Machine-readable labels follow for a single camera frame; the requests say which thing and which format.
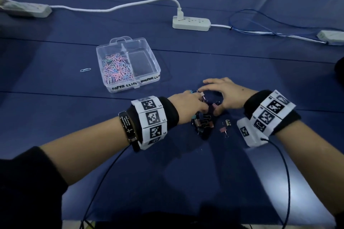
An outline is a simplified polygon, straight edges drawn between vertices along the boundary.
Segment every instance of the right hand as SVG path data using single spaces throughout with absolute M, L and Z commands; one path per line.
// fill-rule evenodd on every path
M 257 91 L 245 88 L 232 82 L 228 77 L 221 79 L 206 79 L 204 85 L 198 89 L 199 92 L 217 91 L 221 92 L 223 102 L 214 110 L 214 115 L 219 116 L 225 109 L 240 109 L 243 108 L 245 102 Z

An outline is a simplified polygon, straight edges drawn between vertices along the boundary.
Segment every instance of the hand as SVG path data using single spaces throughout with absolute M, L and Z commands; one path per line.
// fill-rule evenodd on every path
M 223 102 L 214 110 L 214 115 L 220 115 L 225 109 L 240 109 L 243 108 L 245 102 L 257 91 L 237 85 L 228 77 L 221 79 L 206 79 L 203 83 L 210 83 L 198 89 L 199 92 L 217 91 L 221 92 Z
M 208 105 L 204 102 L 201 102 L 201 98 L 202 96 L 199 92 L 191 93 L 190 91 L 175 94 L 168 98 L 178 111 L 178 124 L 190 122 L 191 117 L 194 116 L 198 111 L 203 113 L 208 112 Z

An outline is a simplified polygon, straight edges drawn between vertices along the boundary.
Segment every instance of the blue paper clip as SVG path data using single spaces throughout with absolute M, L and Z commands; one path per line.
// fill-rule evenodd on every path
M 88 70 L 91 70 L 91 68 L 82 69 L 80 72 L 87 72 Z

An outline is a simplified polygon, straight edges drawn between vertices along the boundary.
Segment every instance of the black bracelet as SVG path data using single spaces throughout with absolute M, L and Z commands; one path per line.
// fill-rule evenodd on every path
M 255 112 L 255 110 L 259 107 L 259 105 L 272 93 L 270 90 L 263 90 L 260 92 L 257 92 L 253 96 L 251 96 L 244 104 L 245 109 L 245 116 L 248 119 L 252 118 L 252 114 Z M 282 121 L 277 125 L 277 127 L 274 128 L 273 133 L 271 135 L 274 135 L 278 131 L 281 131 L 289 124 L 300 120 L 301 116 L 295 111 L 292 110 Z
M 137 136 L 135 134 L 134 127 L 130 122 L 130 118 L 127 112 L 126 111 L 120 112 L 118 116 L 122 122 L 124 131 L 126 132 L 129 143 L 131 144 L 131 143 L 137 142 Z
M 166 97 L 159 97 L 158 99 L 160 100 L 162 106 L 164 107 L 164 111 L 165 111 L 165 115 L 167 119 L 167 130 L 170 130 L 173 127 L 177 126 L 179 122 L 178 111 L 174 107 L 172 102 L 170 102 L 170 100 L 167 99 Z M 141 127 L 141 123 L 139 119 L 139 114 L 137 113 L 134 105 L 131 105 L 127 109 L 127 114 L 129 115 L 137 133 L 137 141 L 132 143 L 132 147 L 135 152 L 138 152 L 140 150 L 138 141 L 142 141 L 142 127 Z

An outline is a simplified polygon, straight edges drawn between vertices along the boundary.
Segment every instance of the left hand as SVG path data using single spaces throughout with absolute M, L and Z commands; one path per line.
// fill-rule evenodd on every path
M 178 111 L 178 124 L 190 122 L 191 117 L 194 116 L 198 111 L 203 113 L 208 112 L 208 105 L 204 102 L 201 102 L 201 98 L 202 96 L 199 92 L 191 93 L 190 91 L 175 94 L 168 98 Z

